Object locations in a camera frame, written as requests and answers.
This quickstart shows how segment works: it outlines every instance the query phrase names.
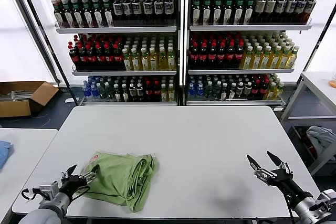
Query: green cloth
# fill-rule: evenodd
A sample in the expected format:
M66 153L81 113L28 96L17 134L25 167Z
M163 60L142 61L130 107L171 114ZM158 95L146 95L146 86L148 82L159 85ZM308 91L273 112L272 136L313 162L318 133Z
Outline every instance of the green cloth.
M157 160L151 155L112 155L96 152L83 174L99 165L97 178L89 184L85 196L128 206L132 212L143 209Z

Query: white wall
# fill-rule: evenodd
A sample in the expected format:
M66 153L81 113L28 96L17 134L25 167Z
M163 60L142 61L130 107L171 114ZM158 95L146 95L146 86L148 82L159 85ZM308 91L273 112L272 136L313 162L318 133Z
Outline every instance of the white wall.
M0 82L55 82L14 0L0 0Z

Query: bottle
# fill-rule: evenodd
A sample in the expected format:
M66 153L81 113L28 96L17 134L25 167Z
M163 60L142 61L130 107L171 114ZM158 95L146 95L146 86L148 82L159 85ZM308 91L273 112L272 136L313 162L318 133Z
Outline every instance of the bottle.
M306 6L301 15L301 23L306 24L309 20L310 14L316 5L316 0L307 0Z
M241 69L248 69L249 68L250 62L251 62L251 59L252 59L252 54L253 54L252 50L253 50L252 46L247 47L246 54L243 56L243 58L240 61L240 68Z
M215 1L215 7L214 7L214 11L213 11L213 25L219 25L219 23L221 22L220 18L221 16L221 11L222 11L222 0L216 0Z
M275 69L278 64L280 56L281 56L281 47L277 46L275 48L274 54L271 56L270 60L268 61L267 68Z
M299 51L300 47L299 46L294 46L294 49L291 53L291 55L289 56L287 63L285 65L285 68L292 68L296 59L298 58L298 51Z
M247 82L247 84L245 85L245 88L244 88L244 97L249 97L250 96L250 93L251 93L251 89L252 89L252 83L249 81Z
M236 86L237 84L235 82L231 83L230 90L229 90L229 100L232 100L235 97L236 94Z
M253 2L254 0L248 0L246 6L243 9L243 17L244 17L243 25L250 24L253 12Z
M154 10L155 10L155 19L158 23L163 20L163 1L162 0L155 0L154 2Z
M259 83L260 83L260 80L256 80L255 83L252 85L251 96L253 98L257 98L258 97Z
M211 12L210 2L211 2L211 0L204 0L204 5L202 7L202 13L203 13L202 24L203 24L203 26L209 25L210 12Z
M259 69L266 69L267 68L267 63L268 63L269 58L270 58L270 53L271 53L271 47L266 46L264 53L261 55L260 63L259 63L259 66L258 66Z
M271 100L273 95L274 95L274 91L275 91L275 82L272 82L270 85L270 88L267 90L267 92L265 93L265 95L263 96L263 100Z
M230 23L231 19L231 13L232 13L232 0L226 0L225 6L223 8L223 25L228 25Z
M244 0L237 0L237 4L234 9L234 15L233 15L233 24L234 25L240 25L241 22L241 15L243 13L243 2Z
M141 63L142 63L143 71L150 70L149 56L148 56L147 50L145 48L141 48Z
M194 0L194 4L192 6L192 23L193 26L197 26L199 24L199 15L200 15L200 0Z
M290 46L285 46L282 55L279 57L276 68L283 69L288 61L290 54Z
M204 90L204 97L210 100L212 96L212 81L209 81Z

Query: shelf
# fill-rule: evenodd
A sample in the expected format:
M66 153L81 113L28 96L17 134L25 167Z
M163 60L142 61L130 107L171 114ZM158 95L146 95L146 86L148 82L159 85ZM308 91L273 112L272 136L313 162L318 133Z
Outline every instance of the shelf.
M176 71L73 71L74 76L174 76Z
M279 101L238 101L238 100L226 100L226 101L187 101L187 105L193 105L193 106L241 106L241 105L246 105L246 106L284 106L285 103L283 100Z
M176 102L83 102L83 106L177 106Z
M306 31L311 27L311 22L306 25L208 25L190 26L190 31Z
M250 73L292 73L291 69L216 69L216 70L188 70L189 74L250 74Z

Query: white table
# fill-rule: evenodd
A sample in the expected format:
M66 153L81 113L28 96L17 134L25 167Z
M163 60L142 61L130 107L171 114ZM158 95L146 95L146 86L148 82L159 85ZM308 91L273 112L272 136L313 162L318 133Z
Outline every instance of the white table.
M314 196L319 190L267 106L76 107L29 178L26 187L60 179L95 151L152 154L159 170L144 209L81 197L69 217L212 219L289 217L284 197L254 176L246 154L275 168L269 150L294 171L295 181ZM28 213L39 199L17 198L13 212Z
M315 122L336 120L336 89L331 87L328 82L333 77L334 72L303 72L303 80L300 82L288 106L286 107L281 122L287 120L309 120ZM306 88L309 88L330 110L334 116L290 116L295 105L299 102L300 96ZM311 175L314 175L330 158L336 154L336 142L331 144L309 167Z
M13 144L13 152L0 170L0 223L7 223L12 204L56 133L57 130L0 129L0 141Z

